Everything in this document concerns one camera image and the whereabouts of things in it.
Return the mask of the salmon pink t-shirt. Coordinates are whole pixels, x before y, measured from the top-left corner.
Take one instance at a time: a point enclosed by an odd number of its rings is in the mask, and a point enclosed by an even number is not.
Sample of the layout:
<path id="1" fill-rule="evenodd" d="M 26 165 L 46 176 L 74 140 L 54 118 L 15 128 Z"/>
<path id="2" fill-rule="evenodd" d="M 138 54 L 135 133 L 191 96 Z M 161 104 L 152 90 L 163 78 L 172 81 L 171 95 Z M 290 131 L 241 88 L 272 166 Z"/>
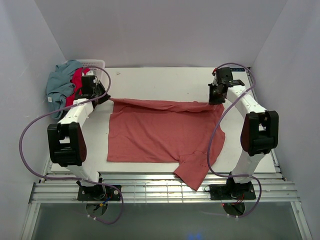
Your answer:
<path id="1" fill-rule="evenodd" d="M 197 191 L 219 157 L 222 104 L 114 98 L 107 161 L 175 163 L 174 174 Z"/>

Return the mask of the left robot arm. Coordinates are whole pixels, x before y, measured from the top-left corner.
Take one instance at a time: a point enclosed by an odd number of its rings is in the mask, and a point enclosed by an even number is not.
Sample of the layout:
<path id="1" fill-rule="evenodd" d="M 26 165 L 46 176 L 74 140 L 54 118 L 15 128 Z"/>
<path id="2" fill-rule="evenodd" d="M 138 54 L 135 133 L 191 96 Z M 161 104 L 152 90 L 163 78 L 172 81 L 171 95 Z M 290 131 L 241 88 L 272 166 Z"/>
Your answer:
<path id="1" fill-rule="evenodd" d="M 106 90 L 92 71 L 87 75 L 82 74 L 80 79 L 82 86 L 75 93 L 75 106 L 58 123 L 47 127 L 49 154 L 54 164 L 68 169 L 78 178 L 77 184 L 81 187 L 82 194 L 100 200 L 106 195 L 106 187 L 99 183 L 102 181 L 101 175 L 84 164 L 87 146 L 82 126 L 95 107 L 107 101 L 110 96 L 95 99 L 105 94 Z"/>

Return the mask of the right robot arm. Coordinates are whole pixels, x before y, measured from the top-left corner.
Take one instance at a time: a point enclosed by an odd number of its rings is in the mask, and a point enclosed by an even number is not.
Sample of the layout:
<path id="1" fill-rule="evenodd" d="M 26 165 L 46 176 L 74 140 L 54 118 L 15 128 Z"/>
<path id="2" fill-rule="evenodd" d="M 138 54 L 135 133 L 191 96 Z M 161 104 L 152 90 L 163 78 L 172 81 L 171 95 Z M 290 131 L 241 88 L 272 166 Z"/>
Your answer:
<path id="1" fill-rule="evenodd" d="M 244 119 L 240 144 L 242 152 L 225 184 L 210 185 L 211 200 L 254 200 L 252 184 L 259 162 L 278 145 L 279 115 L 262 107 L 246 90 L 240 79 L 234 79 L 230 67 L 215 68 L 209 86 L 209 104 L 230 101 Z"/>

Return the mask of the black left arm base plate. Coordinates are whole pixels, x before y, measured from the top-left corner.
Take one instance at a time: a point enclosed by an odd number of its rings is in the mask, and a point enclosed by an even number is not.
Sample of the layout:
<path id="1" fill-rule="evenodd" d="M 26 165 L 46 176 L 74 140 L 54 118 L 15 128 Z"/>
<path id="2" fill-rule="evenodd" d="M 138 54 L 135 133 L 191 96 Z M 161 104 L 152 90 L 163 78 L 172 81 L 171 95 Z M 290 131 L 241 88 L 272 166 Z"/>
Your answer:
<path id="1" fill-rule="evenodd" d="M 115 188 L 104 185 L 80 186 L 78 189 L 78 201 L 120 201 L 121 185 L 115 185 Z"/>

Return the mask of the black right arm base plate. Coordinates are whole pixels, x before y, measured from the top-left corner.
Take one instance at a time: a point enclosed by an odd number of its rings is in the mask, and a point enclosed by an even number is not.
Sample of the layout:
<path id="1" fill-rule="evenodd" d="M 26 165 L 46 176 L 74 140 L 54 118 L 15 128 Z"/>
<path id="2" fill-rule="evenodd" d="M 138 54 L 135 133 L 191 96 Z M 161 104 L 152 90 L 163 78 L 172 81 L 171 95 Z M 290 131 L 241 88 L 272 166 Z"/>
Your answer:
<path id="1" fill-rule="evenodd" d="M 211 200 L 255 200 L 256 193 L 251 185 L 248 189 L 228 189 L 226 184 L 210 184 L 203 188 Z"/>

